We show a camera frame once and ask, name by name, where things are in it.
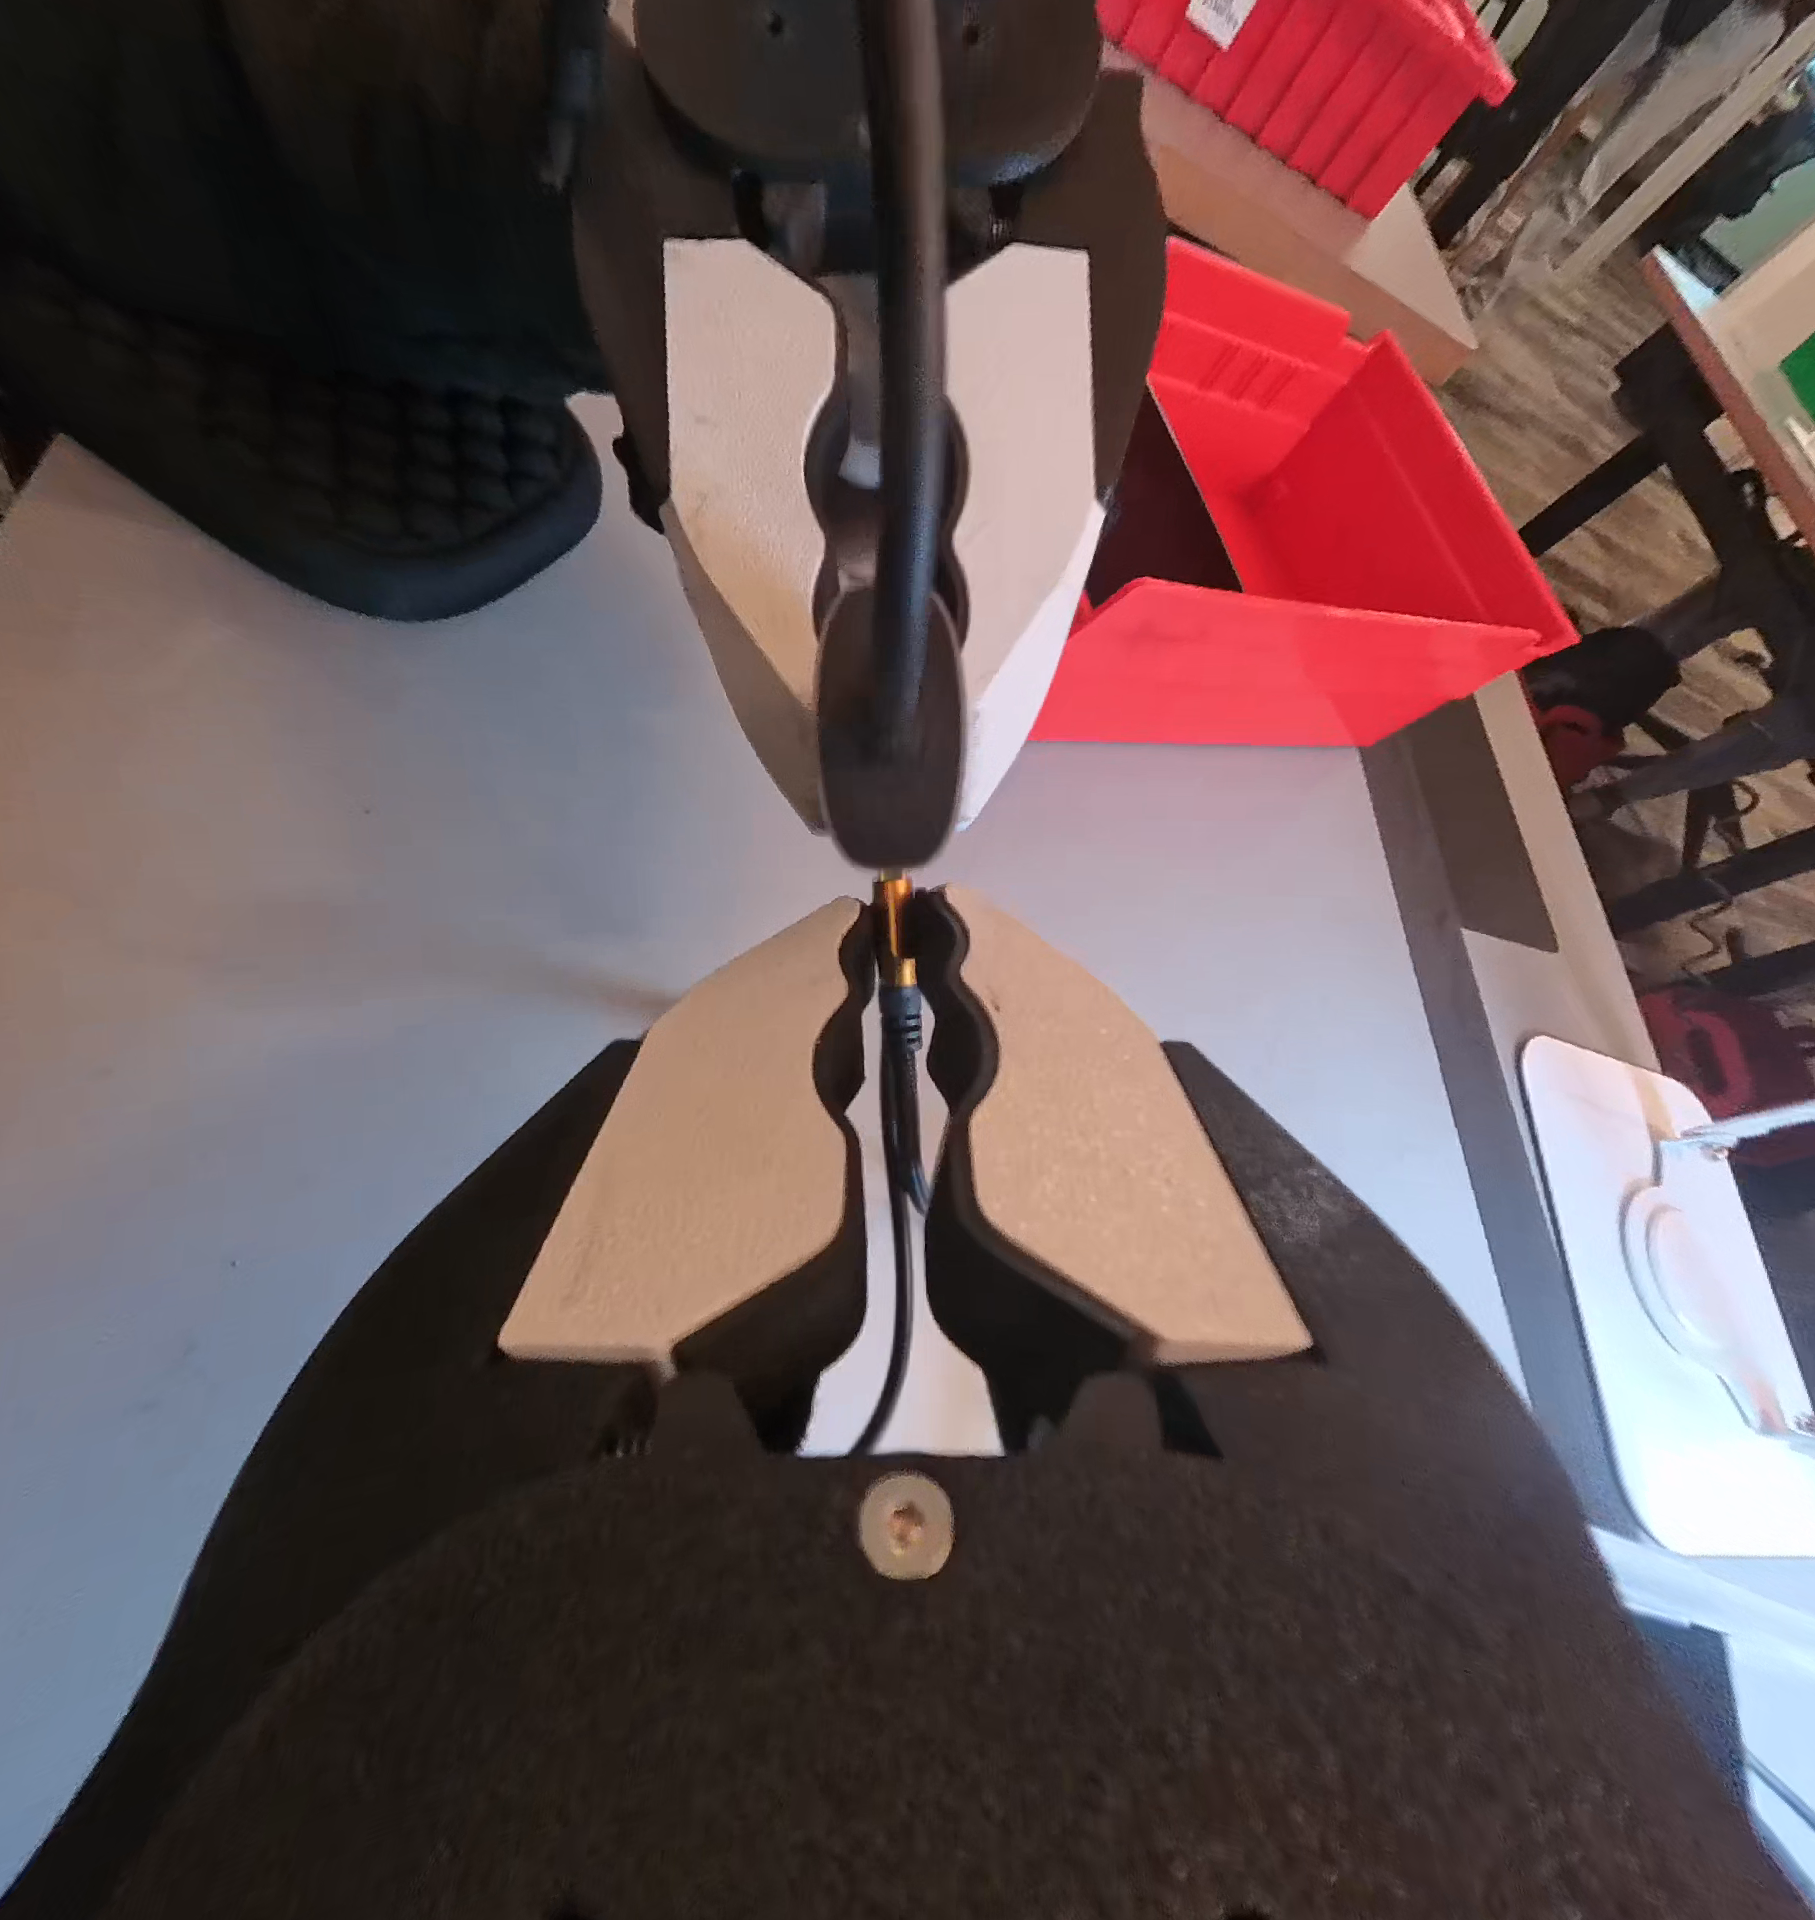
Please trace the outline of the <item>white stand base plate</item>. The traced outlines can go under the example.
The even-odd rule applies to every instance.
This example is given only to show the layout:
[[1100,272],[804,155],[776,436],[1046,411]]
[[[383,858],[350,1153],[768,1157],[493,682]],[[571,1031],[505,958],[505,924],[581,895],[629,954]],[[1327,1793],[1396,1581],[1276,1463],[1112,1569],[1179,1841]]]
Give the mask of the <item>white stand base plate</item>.
[[1684,1083],[1532,1038],[1517,1080],[1609,1465],[1652,1543],[1815,1557],[1815,1408],[1735,1147],[1815,1099],[1713,1119]]

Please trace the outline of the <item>red plastic bin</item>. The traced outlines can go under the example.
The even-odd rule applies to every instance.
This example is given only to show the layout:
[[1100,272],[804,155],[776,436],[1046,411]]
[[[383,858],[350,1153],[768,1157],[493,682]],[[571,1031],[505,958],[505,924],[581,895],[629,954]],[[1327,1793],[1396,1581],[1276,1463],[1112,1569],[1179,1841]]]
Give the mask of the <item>red plastic bin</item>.
[[1398,341],[1184,238],[1033,740],[1370,746],[1574,627]]

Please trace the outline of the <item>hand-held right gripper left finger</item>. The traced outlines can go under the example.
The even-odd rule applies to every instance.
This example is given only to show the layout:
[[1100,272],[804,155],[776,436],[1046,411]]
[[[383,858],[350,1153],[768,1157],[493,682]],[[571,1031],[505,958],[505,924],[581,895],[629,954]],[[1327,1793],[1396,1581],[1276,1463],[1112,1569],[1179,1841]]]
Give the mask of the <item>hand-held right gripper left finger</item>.
[[524,1362],[824,1371],[867,1304],[867,913],[827,900],[655,1020],[499,1328]]

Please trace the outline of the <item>red ridged bin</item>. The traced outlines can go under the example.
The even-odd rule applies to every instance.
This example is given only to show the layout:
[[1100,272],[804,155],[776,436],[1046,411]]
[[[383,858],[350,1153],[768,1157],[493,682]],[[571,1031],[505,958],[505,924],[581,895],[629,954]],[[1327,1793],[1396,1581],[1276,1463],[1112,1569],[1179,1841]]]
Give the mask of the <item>red ridged bin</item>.
[[1513,74],[1466,2],[1100,2],[1103,39],[1364,217]]

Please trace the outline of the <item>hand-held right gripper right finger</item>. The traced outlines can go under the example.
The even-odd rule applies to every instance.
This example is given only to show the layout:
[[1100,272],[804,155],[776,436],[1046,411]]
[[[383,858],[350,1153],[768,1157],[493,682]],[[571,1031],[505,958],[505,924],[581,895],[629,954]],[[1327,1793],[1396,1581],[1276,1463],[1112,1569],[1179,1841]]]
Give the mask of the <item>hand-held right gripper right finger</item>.
[[1150,1364],[1309,1352],[1309,1328],[1159,1036],[975,888],[928,900],[952,940],[934,1077],[960,1221],[1019,1283]]

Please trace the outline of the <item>black seat cushion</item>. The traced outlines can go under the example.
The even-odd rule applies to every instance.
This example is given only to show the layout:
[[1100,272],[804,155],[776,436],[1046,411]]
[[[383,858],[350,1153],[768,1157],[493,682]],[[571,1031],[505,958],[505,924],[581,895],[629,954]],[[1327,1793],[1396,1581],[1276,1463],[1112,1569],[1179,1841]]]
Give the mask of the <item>black seat cushion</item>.
[[0,396],[282,586],[388,621],[493,605],[604,499],[561,400],[317,370],[7,252]]

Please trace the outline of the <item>red bag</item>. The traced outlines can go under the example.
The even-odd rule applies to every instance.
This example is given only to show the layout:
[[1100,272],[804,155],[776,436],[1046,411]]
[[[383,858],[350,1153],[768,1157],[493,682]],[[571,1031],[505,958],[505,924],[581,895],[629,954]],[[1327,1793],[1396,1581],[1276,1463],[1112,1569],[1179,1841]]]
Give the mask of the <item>red bag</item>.
[[1657,988],[1637,995],[1663,1076],[1689,1087],[1713,1119],[1815,1099],[1809,1030],[1739,995]]

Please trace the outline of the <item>wooden table with black legs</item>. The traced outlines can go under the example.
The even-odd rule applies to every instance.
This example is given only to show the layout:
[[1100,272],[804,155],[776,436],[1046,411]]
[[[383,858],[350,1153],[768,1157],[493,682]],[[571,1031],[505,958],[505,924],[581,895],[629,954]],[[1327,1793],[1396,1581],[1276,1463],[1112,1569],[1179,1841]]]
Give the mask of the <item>wooden table with black legs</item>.
[[[1727,299],[1664,252],[1645,256],[1639,272],[1663,325],[1615,366],[1615,406],[1633,436],[1528,518],[1517,540],[1540,556],[1664,468],[1706,536],[1722,583],[1742,610],[1754,616],[1748,623],[1773,639],[1796,608],[1783,562],[1773,552],[1780,542],[1759,534],[1735,473],[1759,474],[1815,568],[1815,463],[1806,448],[1815,429],[1783,373],[1759,363],[1739,341],[1727,321]],[[1737,436],[1748,468],[1730,467],[1715,452],[1711,423],[1718,418]],[[1633,937],[1810,874],[1815,826],[1639,888],[1607,901],[1605,919],[1616,937]],[[1739,955],[1715,973],[1720,974],[1735,994],[1815,998],[1815,940]]]

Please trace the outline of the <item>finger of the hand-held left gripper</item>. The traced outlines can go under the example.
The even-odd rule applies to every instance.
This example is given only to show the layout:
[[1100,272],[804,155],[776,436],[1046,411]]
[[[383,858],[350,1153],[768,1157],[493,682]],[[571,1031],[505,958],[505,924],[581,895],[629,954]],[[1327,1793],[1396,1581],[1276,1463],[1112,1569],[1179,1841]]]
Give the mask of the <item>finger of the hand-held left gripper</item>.
[[965,829],[1033,732],[1102,534],[1083,252],[1004,250],[950,286],[946,400],[964,445]]
[[806,454],[837,389],[830,299],[746,240],[663,250],[672,489],[663,526],[753,755],[824,832],[816,594],[826,540]]

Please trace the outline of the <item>black usb hub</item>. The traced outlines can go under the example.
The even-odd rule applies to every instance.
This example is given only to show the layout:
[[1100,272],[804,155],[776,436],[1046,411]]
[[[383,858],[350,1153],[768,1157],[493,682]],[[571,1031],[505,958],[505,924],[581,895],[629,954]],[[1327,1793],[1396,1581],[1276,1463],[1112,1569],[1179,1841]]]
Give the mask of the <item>black usb hub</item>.
[[826,831],[857,866],[928,863],[960,822],[967,587],[953,552],[964,445],[952,406],[923,404],[910,436],[852,437],[830,411],[808,454],[824,522],[813,672]]

